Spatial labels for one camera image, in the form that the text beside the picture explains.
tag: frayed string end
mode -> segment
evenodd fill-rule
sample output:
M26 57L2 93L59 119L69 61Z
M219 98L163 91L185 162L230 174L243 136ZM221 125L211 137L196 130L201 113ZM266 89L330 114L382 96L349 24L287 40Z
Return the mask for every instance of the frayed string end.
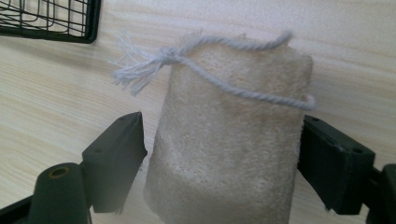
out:
M141 92L157 76L164 65L176 63L175 59L167 56L169 54L175 55L173 48L164 48L160 50L158 55L150 55L137 49L127 34L118 35L118 39L122 44L122 49L126 52L118 61L113 62L120 67L113 74L114 83L122 84L124 89L132 83L131 94L133 96Z

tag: white cord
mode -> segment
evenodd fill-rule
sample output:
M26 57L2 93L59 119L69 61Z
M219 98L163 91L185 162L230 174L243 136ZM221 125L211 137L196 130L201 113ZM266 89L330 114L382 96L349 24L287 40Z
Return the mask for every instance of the white cord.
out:
M172 47L161 48L159 54L157 55L149 55L146 52L135 48L129 36L125 36L126 38L122 38L121 36L119 36L119 39L121 43L125 47L127 47L127 52L125 56L123 56L114 63L115 65L121 67L121 69L114 72L114 78L116 79L116 84L121 83L125 87L129 86L132 82L131 93L133 96L136 96L141 90L143 90L150 83L150 81L157 76L158 71L164 65L182 63L188 66L199 76L205 78L210 83L217 86L218 88L239 97L255 99L272 104L288 105L304 110L312 110L315 107L315 98L309 94L304 96L303 101L300 101L269 93L261 93L240 89L207 73L203 68L201 68L192 60L184 56L188 52L202 45L215 43L239 50L262 51L268 49L276 49L291 40L291 32L285 32L275 41L268 42L266 44L246 43L231 38L211 35L201 36L180 49ZM129 65L128 60L134 62L134 65Z

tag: wood grain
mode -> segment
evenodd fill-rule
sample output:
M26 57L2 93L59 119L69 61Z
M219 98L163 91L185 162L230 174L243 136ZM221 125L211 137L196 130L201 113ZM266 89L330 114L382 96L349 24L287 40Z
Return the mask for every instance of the wood grain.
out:
M136 45L155 53L184 34L270 40L285 29L290 45L312 55L309 114L326 120L376 152L375 166L396 162L396 3L391 0L105 0L92 45L0 36L0 207L32 194L36 177L81 152L116 118L142 111L145 143L153 137L167 89L164 68L136 98L112 84L121 56L115 37L127 31ZM95 224L161 223L142 198L148 160L138 174L124 213L93 214ZM297 176L290 224L364 223L340 217Z

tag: light wood surface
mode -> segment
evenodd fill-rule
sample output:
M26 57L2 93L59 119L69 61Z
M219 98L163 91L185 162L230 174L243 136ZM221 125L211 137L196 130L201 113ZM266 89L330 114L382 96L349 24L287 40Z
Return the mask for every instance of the light wood surface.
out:
M36 177L81 152L116 118L142 111L145 143L153 137L167 89L164 68L136 98L112 84L107 61L120 57L116 34L155 53L184 34L246 34L270 40L285 29L290 45L312 55L309 112L376 152L375 167L396 162L396 3L392 0L104 0L92 45L0 36L0 207L32 194ZM161 223L142 197L148 158L124 213L92 214L93 223ZM364 223L340 217L297 176L291 224Z

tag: black wire basket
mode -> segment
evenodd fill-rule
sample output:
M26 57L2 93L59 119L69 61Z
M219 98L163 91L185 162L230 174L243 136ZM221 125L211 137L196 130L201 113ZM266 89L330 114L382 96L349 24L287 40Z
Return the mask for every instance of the black wire basket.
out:
M101 0L0 0L0 35L92 43Z

